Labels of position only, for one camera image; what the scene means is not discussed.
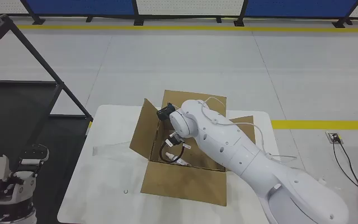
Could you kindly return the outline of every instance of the cardboard box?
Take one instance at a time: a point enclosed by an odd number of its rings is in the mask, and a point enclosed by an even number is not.
[[[206,100],[213,95],[165,90],[162,108],[170,102],[178,107],[186,100]],[[226,97],[214,96],[226,105]],[[226,109],[220,102],[209,100],[211,110],[226,116]],[[232,122],[253,123],[253,117],[232,119]],[[251,125],[239,125],[240,129],[255,143],[255,133]],[[185,149],[182,159],[192,167],[167,164],[159,158],[159,149],[173,132],[170,122],[162,122],[157,117],[157,109],[144,99],[130,148],[149,160],[140,192],[167,197],[196,200],[226,206],[227,180],[225,168],[217,164],[200,150],[193,138],[185,139],[191,149]],[[165,147],[165,152],[179,155],[181,145]]]

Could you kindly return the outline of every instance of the white floor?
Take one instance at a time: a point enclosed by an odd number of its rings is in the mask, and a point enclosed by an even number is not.
[[[29,23],[24,18],[15,21]],[[51,18],[46,23],[63,21],[68,23],[61,18]],[[70,24],[85,25],[83,21],[74,20]],[[100,23],[129,25],[133,21]],[[192,21],[182,24],[192,25]],[[231,25],[231,21],[224,20],[224,25]],[[250,20],[246,25],[332,27],[327,21]],[[23,30],[23,33],[93,115],[102,104],[141,105],[145,97],[160,106],[164,90],[170,89],[227,96],[228,109],[266,111],[273,120],[358,120],[358,33],[125,30]],[[0,52],[0,80],[51,80],[13,34],[0,40]],[[79,111],[67,96],[61,95],[53,113]],[[289,165],[324,177],[349,206],[350,223],[358,223],[358,188],[337,166],[324,131],[275,130],[275,136],[280,153],[299,157]],[[358,142],[355,142],[358,131],[339,133],[353,165],[358,167]],[[340,149],[338,159],[348,172]]]

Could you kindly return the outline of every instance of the floor outlet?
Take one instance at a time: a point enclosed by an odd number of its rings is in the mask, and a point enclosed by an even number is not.
[[[343,144],[343,139],[342,139],[342,137],[340,136],[340,134],[338,132],[326,132],[326,136],[327,136],[330,144],[333,144],[333,135],[334,134],[338,135],[338,137],[341,140],[341,144]]]

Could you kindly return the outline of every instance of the blue panel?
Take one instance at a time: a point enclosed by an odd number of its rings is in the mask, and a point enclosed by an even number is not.
[[[356,0],[248,0],[247,16],[342,17]]]
[[[131,0],[27,0],[38,14],[133,15]]]

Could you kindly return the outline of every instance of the yellow floor line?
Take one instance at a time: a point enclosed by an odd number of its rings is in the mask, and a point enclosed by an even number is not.
[[[358,130],[358,120],[272,120],[274,129]]]
[[[235,27],[235,26],[98,26],[98,25],[17,25],[32,30],[210,30],[210,31],[264,31],[264,32],[358,32],[358,28],[313,27]]]

